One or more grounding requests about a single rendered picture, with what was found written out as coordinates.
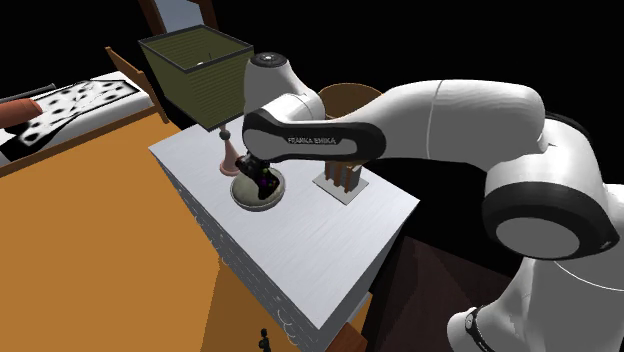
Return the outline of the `grey-green round bowl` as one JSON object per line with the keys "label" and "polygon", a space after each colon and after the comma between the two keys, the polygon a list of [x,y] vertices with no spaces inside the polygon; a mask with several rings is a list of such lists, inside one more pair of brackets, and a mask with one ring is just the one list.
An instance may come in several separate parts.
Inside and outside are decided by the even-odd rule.
{"label": "grey-green round bowl", "polygon": [[251,178],[239,173],[234,177],[230,186],[230,194],[234,202],[244,210],[251,212],[265,211],[277,205],[285,193],[286,183],[279,170],[270,168],[269,171],[278,178],[279,182],[277,189],[272,191],[266,199],[258,197],[259,187]]}

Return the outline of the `brown slatted holder white base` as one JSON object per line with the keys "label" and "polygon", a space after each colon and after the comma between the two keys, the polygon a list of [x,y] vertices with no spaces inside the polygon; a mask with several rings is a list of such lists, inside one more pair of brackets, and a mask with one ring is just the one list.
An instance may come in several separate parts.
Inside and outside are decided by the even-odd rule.
{"label": "brown slatted holder white base", "polygon": [[361,177],[361,165],[326,162],[324,171],[313,179],[322,190],[344,205],[349,205],[367,186]]}

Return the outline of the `white chest of drawers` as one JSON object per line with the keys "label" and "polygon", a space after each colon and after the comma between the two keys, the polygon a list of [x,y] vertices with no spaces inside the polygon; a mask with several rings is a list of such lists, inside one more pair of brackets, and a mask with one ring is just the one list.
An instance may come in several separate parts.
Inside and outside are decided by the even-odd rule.
{"label": "white chest of drawers", "polygon": [[418,201],[363,170],[343,204],[314,183],[324,165],[276,164],[283,198],[250,212],[231,197],[217,132],[194,125],[149,148],[225,264],[301,352],[324,352],[358,308]]}

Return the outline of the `olive shade lamp pink base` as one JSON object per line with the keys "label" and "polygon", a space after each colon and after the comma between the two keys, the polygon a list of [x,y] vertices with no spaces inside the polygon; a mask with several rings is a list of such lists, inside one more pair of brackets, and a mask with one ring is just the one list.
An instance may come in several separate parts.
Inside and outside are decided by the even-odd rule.
{"label": "olive shade lamp pink base", "polygon": [[195,123],[211,131],[243,114],[251,44],[196,25],[139,45],[165,98]]}

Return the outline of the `brown round basket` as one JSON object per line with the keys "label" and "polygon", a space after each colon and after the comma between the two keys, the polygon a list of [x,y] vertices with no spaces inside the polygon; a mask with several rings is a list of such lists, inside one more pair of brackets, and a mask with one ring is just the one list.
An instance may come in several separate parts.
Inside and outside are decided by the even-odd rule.
{"label": "brown round basket", "polygon": [[338,83],[321,89],[318,95],[323,102],[326,118],[331,120],[356,111],[382,93],[359,83]]}

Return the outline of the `bed with spotted blanket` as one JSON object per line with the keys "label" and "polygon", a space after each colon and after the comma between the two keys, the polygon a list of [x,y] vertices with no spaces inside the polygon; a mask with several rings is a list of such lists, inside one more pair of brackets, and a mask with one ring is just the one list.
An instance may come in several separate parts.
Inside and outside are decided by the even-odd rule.
{"label": "bed with spotted blanket", "polygon": [[107,48],[116,70],[58,88],[51,84],[13,97],[43,110],[27,122],[0,128],[0,178],[152,114],[167,118],[146,74]]}

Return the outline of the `red pillow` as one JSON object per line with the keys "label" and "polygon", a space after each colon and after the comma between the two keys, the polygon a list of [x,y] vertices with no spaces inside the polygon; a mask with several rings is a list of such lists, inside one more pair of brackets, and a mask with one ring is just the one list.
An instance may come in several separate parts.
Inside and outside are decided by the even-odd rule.
{"label": "red pillow", "polygon": [[12,127],[43,113],[40,105],[30,98],[17,99],[0,104],[0,128]]}

